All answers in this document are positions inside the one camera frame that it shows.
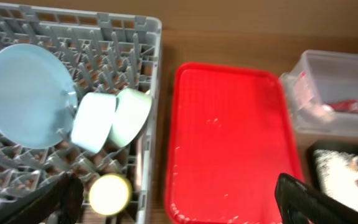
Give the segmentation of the light blue bowl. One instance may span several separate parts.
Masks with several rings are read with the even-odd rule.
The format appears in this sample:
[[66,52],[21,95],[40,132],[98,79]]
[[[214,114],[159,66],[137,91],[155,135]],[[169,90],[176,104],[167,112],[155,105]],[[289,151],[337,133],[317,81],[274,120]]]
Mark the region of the light blue bowl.
[[71,142],[93,154],[105,144],[113,124],[116,96],[107,93],[87,93],[81,100],[73,121]]

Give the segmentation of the yellow plastic cup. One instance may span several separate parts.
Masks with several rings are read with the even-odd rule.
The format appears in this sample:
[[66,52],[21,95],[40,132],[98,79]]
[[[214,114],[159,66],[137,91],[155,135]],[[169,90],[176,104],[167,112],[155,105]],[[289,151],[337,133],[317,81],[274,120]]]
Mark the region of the yellow plastic cup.
[[119,174],[103,175],[91,186],[88,199],[92,209],[100,215],[117,215],[129,204],[133,188],[129,180]]

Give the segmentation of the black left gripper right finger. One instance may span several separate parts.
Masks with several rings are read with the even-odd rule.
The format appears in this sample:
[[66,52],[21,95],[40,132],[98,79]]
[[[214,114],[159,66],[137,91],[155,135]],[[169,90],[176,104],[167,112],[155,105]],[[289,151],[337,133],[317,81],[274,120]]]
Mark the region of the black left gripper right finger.
[[358,224],[357,211],[286,173],[278,176],[275,200],[284,224]]

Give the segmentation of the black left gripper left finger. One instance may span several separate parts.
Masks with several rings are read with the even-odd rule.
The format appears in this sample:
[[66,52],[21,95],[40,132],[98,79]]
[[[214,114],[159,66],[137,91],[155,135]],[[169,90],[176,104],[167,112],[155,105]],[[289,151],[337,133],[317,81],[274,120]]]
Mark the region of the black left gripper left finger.
[[0,209],[0,224],[40,223],[56,211],[60,223],[75,223],[83,202],[84,187],[73,173],[60,175],[48,185]]

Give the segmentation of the white napkin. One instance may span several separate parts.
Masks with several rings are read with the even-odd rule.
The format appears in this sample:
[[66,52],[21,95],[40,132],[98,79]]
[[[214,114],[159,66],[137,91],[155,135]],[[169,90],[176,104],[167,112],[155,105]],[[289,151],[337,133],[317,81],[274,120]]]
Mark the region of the white napkin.
[[327,104],[306,103],[304,109],[307,113],[322,123],[329,123],[334,120],[334,110]]

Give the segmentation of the red sauce packet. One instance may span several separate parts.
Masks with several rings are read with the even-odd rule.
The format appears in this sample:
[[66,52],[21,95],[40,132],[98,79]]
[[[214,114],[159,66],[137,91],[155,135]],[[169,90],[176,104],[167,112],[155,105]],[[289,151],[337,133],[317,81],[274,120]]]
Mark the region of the red sauce packet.
[[328,104],[334,111],[358,114],[358,100],[350,99]]

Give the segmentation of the light blue plate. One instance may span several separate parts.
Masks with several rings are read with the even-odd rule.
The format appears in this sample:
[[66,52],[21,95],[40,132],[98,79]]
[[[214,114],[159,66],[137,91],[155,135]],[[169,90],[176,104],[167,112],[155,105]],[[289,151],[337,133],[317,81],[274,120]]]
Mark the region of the light blue plate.
[[77,93],[65,65],[48,50],[16,44],[0,51],[0,134],[23,147],[42,149],[72,128]]

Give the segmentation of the light green bowl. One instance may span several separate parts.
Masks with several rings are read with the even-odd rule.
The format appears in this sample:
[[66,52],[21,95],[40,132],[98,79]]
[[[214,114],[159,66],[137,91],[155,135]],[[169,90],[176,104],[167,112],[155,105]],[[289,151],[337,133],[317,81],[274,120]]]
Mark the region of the light green bowl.
[[141,131],[151,111],[153,98],[132,88],[121,90],[118,95],[109,140],[119,148],[127,146]]

